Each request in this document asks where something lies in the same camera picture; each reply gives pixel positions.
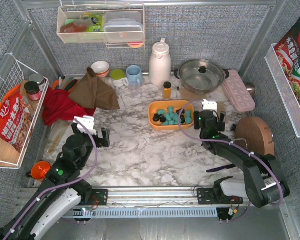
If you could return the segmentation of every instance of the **blue mug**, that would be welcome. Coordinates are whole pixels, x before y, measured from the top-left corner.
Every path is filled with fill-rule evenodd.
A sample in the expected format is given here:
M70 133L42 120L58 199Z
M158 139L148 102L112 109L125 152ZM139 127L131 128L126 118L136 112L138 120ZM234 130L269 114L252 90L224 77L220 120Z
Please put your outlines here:
M126 69L126 77L128 78L129 85L141 86L144 83L141 68L137 65L129 66Z

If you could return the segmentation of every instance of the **orange tray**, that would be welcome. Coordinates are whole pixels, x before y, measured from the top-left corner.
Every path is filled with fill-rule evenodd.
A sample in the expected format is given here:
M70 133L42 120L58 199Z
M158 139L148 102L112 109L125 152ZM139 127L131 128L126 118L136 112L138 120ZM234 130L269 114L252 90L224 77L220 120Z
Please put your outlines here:
M161 125L160 121L154 121L154 115L158 112L159 109L164 109L166 112L168 112L168 107L172 106L174 107L173 112L175 113L177 110L182 109L184 105L189 103L186 100L167 100L167 101L154 101L153 103L150 104L149 110L148 110L148 117L149 117L149 122L151 126L155 130L179 130L178 125ZM195 108L192 104L189 104L185 110L191 110L191 117L192 117L192 123L190 124L182 124L183 129L188 129L194 124L194 111Z

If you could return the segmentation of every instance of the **red cloth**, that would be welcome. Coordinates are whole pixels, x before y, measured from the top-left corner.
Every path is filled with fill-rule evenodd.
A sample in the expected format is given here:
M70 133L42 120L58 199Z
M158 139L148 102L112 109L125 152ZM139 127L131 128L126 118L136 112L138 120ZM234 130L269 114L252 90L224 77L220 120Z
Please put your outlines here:
M69 92L61 89L52 90L50 87L43 101L42 119L47 126L57 120L73 121L75 117L93 116L96 109L84 108L72 101Z

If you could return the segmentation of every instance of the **white ventilation grille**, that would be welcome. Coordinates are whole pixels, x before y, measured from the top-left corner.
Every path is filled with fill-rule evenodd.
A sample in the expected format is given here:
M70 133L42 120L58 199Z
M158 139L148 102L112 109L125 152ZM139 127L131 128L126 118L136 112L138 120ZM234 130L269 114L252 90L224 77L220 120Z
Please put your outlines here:
M217 217L215 207L191 207L191 208L99 208L93 211L72 212L72 216L66 214L64 218L80 219L133 219L133 218L211 218Z

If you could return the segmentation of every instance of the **white pitcher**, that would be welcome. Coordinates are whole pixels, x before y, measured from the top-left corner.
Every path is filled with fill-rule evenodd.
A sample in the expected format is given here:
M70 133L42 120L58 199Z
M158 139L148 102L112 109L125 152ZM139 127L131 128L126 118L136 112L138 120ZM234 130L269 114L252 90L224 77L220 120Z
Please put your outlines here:
M170 48L165 41L165 38L161 38L160 42L153 45L149 63L150 82L159 87L169 82L171 76Z

